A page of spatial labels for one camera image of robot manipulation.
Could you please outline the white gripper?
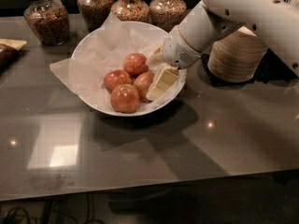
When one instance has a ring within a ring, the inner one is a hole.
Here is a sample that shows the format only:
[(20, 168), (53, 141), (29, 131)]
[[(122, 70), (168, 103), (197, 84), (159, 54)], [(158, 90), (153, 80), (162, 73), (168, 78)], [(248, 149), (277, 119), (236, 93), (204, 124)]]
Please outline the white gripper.
[[(153, 67), (163, 61), (180, 69), (188, 69), (198, 62), (201, 53), (193, 49), (185, 40), (177, 26), (165, 37), (161, 47), (158, 47), (146, 60), (146, 65)], [(162, 66), (156, 70), (149, 86), (146, 98), (155, 101), (160, 98), (177, 80), (179, 71), (172, 66)]]

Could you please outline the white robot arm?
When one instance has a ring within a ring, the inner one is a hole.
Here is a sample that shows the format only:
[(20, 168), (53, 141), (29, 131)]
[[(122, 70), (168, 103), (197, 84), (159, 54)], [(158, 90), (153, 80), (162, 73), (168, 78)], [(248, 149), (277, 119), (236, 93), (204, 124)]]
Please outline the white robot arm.
[(299, 66), (299, 8), (281, 0), (201, 0), (149, 57), (147, 65), (168, 63), (187, 69), (212, 48), (208, 70), (216, 78), (241, 83), (253, 77), (263, 57), (242, 34), (254, 33), (295, 74)]

